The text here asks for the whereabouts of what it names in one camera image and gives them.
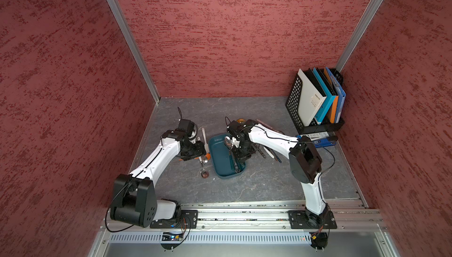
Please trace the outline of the silver spoon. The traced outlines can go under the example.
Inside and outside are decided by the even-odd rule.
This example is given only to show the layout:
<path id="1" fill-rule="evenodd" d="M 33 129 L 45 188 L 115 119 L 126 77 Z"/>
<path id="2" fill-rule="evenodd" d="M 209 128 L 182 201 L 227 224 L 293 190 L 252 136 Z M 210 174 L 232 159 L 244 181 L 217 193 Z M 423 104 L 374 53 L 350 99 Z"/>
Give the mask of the silver spoon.
<path id="1" fill-rule="evenodd" d="M 233 145 L 233 142 L 232 142 L 231 138 L 230 137 L 225 137 L 224 138 L 224 144 L 229 149 L 230 156 L 232 157 L 232 160 L 233 160 L 235 173 L 240 173 L 240 169 L 239 169 L 239 167 L 238 167 L 238 165 L 237 165 L 237 163 L 235 161 L 235 158 L 234 158 L 234 154 L 233 154 L 233 147 L 234 147 L 234 145 Z"/>

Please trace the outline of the teal plastic storage box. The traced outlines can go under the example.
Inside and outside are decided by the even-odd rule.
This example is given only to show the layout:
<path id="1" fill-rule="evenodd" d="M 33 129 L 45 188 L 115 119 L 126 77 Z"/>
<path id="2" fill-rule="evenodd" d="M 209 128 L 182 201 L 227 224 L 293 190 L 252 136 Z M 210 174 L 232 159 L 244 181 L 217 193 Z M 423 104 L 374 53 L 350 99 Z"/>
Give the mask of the teal plastic storage box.
<path id="1" fill-rule="evenodd" d="M 224 138 L 230 136 L 229 133 L 222 133 L 212 137 L 208 142 L 215 173 L 221 179 L 230 179 L 241 175 L 246 169 L 246 164 L 238 164 L 239 172 L 236 173 L 233 158 L 229 149 L 224 144 Z"/>

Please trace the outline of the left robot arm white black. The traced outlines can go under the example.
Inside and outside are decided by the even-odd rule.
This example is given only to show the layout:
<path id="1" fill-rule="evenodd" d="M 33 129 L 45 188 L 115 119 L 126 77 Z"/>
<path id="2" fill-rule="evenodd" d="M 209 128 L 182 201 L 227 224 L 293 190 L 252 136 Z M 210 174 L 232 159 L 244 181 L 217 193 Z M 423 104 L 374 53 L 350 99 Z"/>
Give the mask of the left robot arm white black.
<path id="1" fill-rule="evenodd" d="M 178 223 L 181 219 L 178 202 L 157 199 L 155 186 L 174 158 L 189 161 L 206 154 L 204 143 L 190 139 L 187 132 L 165 132 L 156 149 L 140 166 L 114 181 L 113 199 L 107 212 L 110 219 L 142 228 L 160 220 Z"/>

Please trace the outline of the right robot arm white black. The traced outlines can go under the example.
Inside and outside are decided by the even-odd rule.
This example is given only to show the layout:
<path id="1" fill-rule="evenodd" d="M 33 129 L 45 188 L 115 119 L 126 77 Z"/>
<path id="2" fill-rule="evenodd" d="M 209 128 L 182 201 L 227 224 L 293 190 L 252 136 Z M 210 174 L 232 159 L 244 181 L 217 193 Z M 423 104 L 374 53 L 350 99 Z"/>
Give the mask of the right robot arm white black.
<path id="1" fill-rule="evenodd" d="M 307 215 L 321 217 L 327 211 L 321 187 L 322 159 L 308 137 L 290 137 L 268 129 L 255 120 L 232 121 L 227 125 L 230 151 L 239 164 L 255 153 L 254 145 L 268 147 L 289 160 L 292 176 L 303 188 Z"/>

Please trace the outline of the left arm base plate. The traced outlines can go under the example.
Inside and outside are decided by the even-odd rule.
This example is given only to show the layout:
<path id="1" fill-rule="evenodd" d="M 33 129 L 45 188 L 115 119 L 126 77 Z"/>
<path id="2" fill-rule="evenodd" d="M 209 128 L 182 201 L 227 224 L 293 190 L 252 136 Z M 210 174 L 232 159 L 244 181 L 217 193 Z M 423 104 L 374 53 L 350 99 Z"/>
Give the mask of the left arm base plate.
<path id="1" fill-rule="evenodd" d="M 177 211 L 171 219 L 160 219 L 152 221 L 151 229 L 195 229 L 198 222 L 197 210 Z"/>

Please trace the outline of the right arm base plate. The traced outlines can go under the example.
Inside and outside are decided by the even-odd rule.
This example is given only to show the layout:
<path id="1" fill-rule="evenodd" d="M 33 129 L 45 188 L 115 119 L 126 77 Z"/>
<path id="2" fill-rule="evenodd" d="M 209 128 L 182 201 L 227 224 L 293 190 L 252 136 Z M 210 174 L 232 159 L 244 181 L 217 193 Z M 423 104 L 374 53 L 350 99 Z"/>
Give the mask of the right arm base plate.
<path id="1" fill-rule="evenodd" d="M 325 209 L 320 215 L 315 215 L 307 210 L 288 211 L 288 221 L 291 229 L 306 229 L 317 231 L 323 229 L 337 229 L 337 223 L 332 211 Z"/>

